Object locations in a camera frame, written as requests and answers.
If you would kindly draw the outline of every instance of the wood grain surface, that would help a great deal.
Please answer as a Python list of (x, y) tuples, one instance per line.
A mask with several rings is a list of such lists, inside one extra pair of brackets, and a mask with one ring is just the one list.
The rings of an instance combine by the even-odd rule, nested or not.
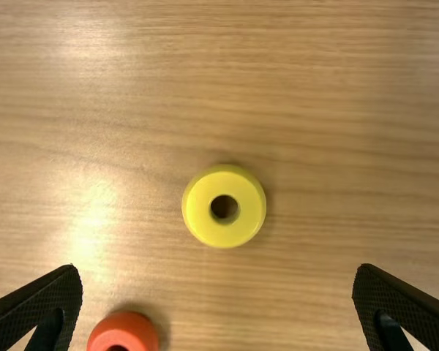
[[(191, 236), (232, 162), (261, 232)], [(439, 298), (439, 0), (0, 0), (0, 297), (73, 263), (71, 350), (118, 309), (162, 349), (366, 350), (373, 263)]]

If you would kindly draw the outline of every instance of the orange donut-shaped object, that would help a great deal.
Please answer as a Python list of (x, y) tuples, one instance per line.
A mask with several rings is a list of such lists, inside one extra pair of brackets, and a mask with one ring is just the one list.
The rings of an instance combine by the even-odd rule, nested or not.
[(114, 313), (94, 327), (86, 351), (108, 351), (112, 347), (123, 347), (127, 351), (158, 351), (158, 335), (153, 324), (141, 314)]

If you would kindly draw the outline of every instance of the yellow donut-shaped object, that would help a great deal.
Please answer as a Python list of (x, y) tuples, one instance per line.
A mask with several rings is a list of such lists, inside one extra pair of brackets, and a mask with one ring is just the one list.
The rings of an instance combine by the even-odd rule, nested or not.
[[(212, 203), (219, 197), (232, 198), (237, 209), (219, 218)], [(232, 165), (217, 165), (194, 177), (184, 191), (182, 214), (190, 232), (201, 242), (229, 248), (248, 242), (262, 227), (266, 198), (259, 181), (249, 172)]]

